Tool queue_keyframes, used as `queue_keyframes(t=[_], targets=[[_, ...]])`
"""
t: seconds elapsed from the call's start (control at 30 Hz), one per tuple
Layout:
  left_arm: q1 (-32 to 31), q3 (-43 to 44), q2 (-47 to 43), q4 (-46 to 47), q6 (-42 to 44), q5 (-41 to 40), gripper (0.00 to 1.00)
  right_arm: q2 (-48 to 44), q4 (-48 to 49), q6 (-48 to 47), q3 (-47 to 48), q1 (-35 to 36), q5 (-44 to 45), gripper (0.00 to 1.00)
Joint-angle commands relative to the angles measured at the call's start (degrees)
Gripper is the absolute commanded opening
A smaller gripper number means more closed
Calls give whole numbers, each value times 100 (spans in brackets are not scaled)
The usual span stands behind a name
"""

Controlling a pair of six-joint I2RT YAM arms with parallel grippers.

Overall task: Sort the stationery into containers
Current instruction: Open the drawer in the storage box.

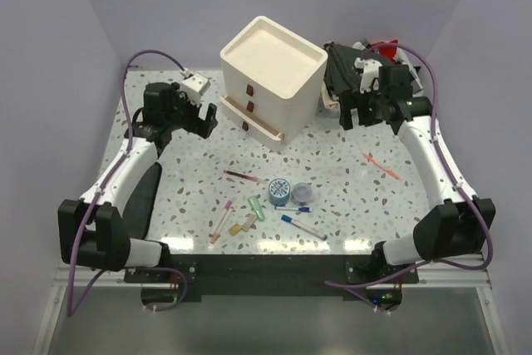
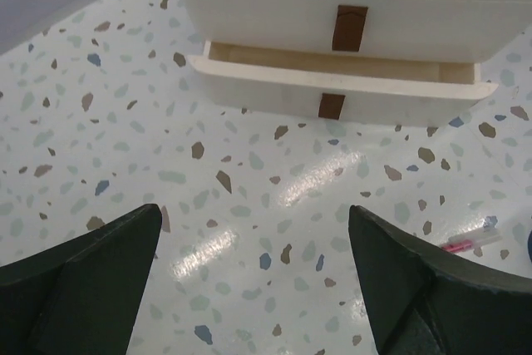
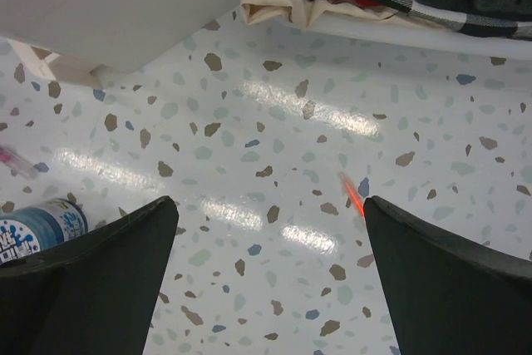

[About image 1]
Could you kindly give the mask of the clear purple round jar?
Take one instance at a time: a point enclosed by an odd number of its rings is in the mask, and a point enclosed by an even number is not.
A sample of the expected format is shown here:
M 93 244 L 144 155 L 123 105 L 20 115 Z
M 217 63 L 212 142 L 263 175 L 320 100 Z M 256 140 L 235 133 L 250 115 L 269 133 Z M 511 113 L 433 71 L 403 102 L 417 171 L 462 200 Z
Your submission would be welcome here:
M 296 205 L 305 206 L 310 203 L 313 198 L 312 185 L 306 182 L 299 182 L 291 192 L 291 200 Z

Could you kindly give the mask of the yellow eraser block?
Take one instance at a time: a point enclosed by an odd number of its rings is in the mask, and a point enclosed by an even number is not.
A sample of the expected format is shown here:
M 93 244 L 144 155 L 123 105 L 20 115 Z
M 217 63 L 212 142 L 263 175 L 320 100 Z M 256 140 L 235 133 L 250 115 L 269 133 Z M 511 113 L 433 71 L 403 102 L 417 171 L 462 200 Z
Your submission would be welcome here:
M 231 235 L 236 235 L 238 232 L 242 230 L 242 226 L 240 224 L 234 224 L 229 228 L 229 233 Z

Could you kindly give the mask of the cream drawer cabinet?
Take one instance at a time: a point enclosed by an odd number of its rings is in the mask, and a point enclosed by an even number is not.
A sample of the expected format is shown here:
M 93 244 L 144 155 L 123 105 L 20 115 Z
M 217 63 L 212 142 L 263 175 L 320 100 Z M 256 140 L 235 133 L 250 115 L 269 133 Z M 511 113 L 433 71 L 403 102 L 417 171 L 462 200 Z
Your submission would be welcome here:
M 258 16 L 219 55 L 224 96 L 282 133 L 283 147 L 315 117 L 328 60 L 321 47 Z

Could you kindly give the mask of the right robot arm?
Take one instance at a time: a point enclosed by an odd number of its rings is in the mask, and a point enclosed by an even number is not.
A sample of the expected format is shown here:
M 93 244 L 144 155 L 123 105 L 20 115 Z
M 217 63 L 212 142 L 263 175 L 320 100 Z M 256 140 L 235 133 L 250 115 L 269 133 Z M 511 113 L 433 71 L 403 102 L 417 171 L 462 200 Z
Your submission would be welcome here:
M 340 95 L 341 126 L 353 127 L 352 110 L 357 110 L 361 126 L 388 124 L 408 150 L 430 208 L 411 234 L 376 245 L 372 277 L 387 283 L 399 274 L 400 265 L 479 252 L 490 241 L 495 205 L 478 196 L 454 162 L 440 131 L 435 102 L 414 96 L 406 65 L 384 66 L 357 58 L 354 69 L 361 81 Z

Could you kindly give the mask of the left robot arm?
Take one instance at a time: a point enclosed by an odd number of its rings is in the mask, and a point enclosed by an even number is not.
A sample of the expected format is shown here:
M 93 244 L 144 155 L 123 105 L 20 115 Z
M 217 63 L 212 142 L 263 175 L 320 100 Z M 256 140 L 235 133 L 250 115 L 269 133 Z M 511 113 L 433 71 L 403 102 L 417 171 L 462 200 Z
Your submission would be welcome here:
M 120 271 L 142 268 L 154 282 L 172 272 L 167 245 L 132 238 L 124 209 L 149 170 L 159 170 L 158 159 L 183 129 L 203 139 L 218 122 L 217 107 L 209 104 L 200 117 L 201 98 L 209 80 L 194 74 L 182 82 L 146 85 L 143 106 L 128 115 L 128 128 L 116 157 L 98 181 L 77 200 L 64 200 L 57 211 L 62 261 L 73 267 Z

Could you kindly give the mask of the cream bottom drawer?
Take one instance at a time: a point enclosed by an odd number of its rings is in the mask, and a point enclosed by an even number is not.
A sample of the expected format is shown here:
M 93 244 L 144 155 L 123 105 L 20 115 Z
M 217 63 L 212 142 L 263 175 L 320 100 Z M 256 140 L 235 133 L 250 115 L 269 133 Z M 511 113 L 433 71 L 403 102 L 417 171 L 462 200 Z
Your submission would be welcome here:
M 273 151 L 283 149 L 283 134 L 260 120 L 229 96 L 220 98 L 224 114 L 241 131 Z

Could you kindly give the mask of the green eraser stick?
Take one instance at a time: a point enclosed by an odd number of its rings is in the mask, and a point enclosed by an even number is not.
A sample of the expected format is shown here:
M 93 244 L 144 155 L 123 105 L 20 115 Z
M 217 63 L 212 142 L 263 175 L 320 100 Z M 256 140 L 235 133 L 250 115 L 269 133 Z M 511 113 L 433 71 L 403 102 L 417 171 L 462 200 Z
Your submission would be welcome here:
M 259 199 L 256 195 L 251 195 L 248 197 L 248 202 L 251 210 L 255 213 L 259 221 L 265 221 L 265 215 L 262 208 L 262 205 L 259 203 Z

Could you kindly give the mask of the blue patterned round jar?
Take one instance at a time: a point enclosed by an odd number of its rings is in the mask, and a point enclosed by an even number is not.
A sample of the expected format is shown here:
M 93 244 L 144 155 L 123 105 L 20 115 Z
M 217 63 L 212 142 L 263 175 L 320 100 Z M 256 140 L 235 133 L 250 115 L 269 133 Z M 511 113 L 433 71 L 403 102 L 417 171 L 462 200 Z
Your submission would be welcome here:
M 275 178 L 268 185 L 268 201 L 274 206 L 285 206 L 290 198 L 291 186 L 283 178 Z

